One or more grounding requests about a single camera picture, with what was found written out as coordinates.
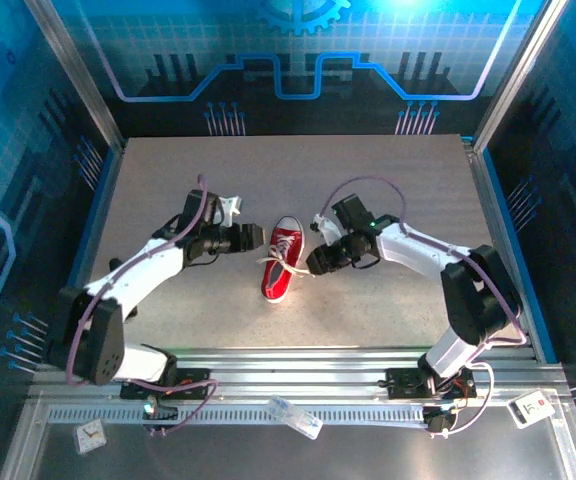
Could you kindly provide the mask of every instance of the glass panel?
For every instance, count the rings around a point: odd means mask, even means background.
[[[23,0],[0,1],[0,464],[41,354],[28,312],[68,282],[106,151]]]
[[[219,115],[247,134],[472,135],[541,5],[78,3],[55,5],[126,136],[241,134]]]
[[[490,154],[555,352],[574,386],[576,1],[538,57]]]

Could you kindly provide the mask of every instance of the white shoelace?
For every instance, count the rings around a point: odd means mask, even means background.
[[[257,263],[266,263],[266,262],[277,262],[281,265],[286,271],[292,273],[297,277],[303,277],[303,275],[311,275],[310,270],[302,270],[299,268],[295,268],[292,265],[288,265],[286,263],[286,255],[288,253],[288,249],[292,246],[295,242],[295,237],[293,235],[278,235],[277,236],[277,245],[271,245],[268,249],[268,256],[264,258],[260,258],[257,260]]]

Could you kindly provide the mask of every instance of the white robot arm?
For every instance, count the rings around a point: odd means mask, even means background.
[[[419,362],[427,373],[431,395],[436,387],[458,375],[490,336],[511,321],[496,293],[502,295],[502,302],[514,316],[519,312],[519,295],[492,247],[450,245],[403,225],[394,216],[375,219],[356,195],[332,209],[347,233],[342,235],[330,219],[315,216],[311,228],[322,233],[326,244],[309,255],[311,273],[322,275],[348,265],[366,268],[358,264],[364,255],[371,255],[376,260],[367,267],[381,260],[397,262],[441,282],[450,326]],[[493,279],[498,292],[482,283],[478,271]]]
[[[137,305],[157,286],[177,275],[204,253],[220,255],[253,250],[263,245],[264,231],[255,224],[233,223],[239,214],[239,197],[222,198],[208,193],[199,221],[180,240],[179,232],[191,224],[201,206],[202,192],[193,190],[183,213],[176,215],[125,263],[113,259],[111,272],[83,288],[59,292],[47,338],[44,360],[67,370],[75,330],[89,304],[96,298],[87,330],[76,346],[72,371],[95,384],[112,380],[141,380],[160,386],[176,381],[174,355],[148,346],[124,343],[123,323],[135,315]],[[171,241],[170,248],[164,248]],[[130,268],[121,272],[122,265]]]

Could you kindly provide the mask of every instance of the gray work surface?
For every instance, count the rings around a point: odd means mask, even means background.
[[[307,229],[302,262],[322,243],[308,229],[313,215],[338,184],[362,174],[400,185],[411,227],[459,245],[491,242],[457,135],[139,138],[128,143],[92,278],[180,213],[198,173],[210,191],[241,196],[237,221],[260,224],[268,238],[281,216],[296,216]],[[353,192],[375,216],[400,214],[385,184],[358,182],[337,199]],[[266,254],[262,247],[184,270],[139,305],[126,339],[159,347],[427,346],[448,326],[441,286],[393,263],[295,278],[285,301],[271,305],[255,263]]]
[[[107,425],[108,443],[75,452],[74,425],[51,425],[35,479],[535,480],[565,477],[549,421],[518,430],[489,409],[449,440],[388,427],[325,426],[309,440],[284,426],[189,426],[150,438]]]

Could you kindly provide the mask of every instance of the red sneaker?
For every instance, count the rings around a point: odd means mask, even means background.
[[[283,217],[272,231],[268,257],[258,260],[258,263],[266,263],[261,294],[270,303],[279,303],[286,297],[293,275],[310,273],[295,268],[303,250],[304,229],[301,223],[294,217]]]

